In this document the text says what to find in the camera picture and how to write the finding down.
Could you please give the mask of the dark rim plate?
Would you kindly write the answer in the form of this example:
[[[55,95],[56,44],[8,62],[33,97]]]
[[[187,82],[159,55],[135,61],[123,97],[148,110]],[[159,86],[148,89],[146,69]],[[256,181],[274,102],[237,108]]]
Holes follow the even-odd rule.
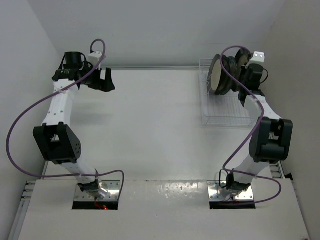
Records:
[[[225,55],[222,55],[222,66],[225,68],[225,70],[228,73],[230,72],[230,62]],[[222,69],[220,73],[218,88],[215,91],[215,95],[224,96],[230,91],[231,87],[232,87],[231,79],[226,74],[226,72]]]
[[[208,90],[208,93],[211,95],[215,94],[220,84],[220,78],[221,78],[221,72],[222,72],[220,58],[221,58],[220,54],[216,54],[214,56],[209,68],[208,76],[207,76],[207,82],[208,82],[207,90]]]

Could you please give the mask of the blue floral plate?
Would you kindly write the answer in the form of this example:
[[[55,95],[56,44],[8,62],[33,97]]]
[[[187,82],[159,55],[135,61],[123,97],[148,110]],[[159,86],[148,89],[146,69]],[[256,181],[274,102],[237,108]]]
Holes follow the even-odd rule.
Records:
[[[237,77],[238,64],[236,59],[233,56],[229,56],[228,62],[229,62],[229,73],[235,79],[238,79]],[[228,91],[232,90],[233,92],[237,92],[239,90],[237,83],[234,82],[231,77],[228,77],[226,87]]]

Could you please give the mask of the brown striped rim plate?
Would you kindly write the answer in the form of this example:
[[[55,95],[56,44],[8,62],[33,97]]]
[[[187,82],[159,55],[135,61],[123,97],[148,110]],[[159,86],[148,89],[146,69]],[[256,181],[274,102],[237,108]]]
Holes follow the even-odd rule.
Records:
[[[250,56],[251,52],[244,48],[241,48],[235,55],[235,60],[237,64],[235,78],[238,81],[240,80],[242,66],[245,66],[249,62]]]

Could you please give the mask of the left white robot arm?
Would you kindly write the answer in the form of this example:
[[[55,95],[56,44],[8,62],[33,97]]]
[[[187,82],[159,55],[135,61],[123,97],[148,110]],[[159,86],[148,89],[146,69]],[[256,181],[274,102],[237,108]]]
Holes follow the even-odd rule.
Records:
[[[82,192],[102,200],[109,195],[108,186],[97,176],[98,171],[81,158],[81,142],[70,127],[73,103],[81,86],[75,82],[100,59],[102,53],[99,51],[91,51],[88,56],[80,52],[64,54],[52,78],[55,96],[41,126],[33,129],[33,136],[46,161],[74,174]]]

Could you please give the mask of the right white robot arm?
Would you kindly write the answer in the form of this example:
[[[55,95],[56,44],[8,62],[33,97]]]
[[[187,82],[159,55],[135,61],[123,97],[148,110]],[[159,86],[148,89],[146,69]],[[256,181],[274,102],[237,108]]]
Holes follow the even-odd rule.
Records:
[[[264,67],[257,63],[242,66],[238,99],[256,121],[247,137],[249,154],[236,168],[227,171],[227,193],[238,195],[246,191],[254,178],[270,164],[287,159],[290,150],[293,122],[276,114],[260,90]]]

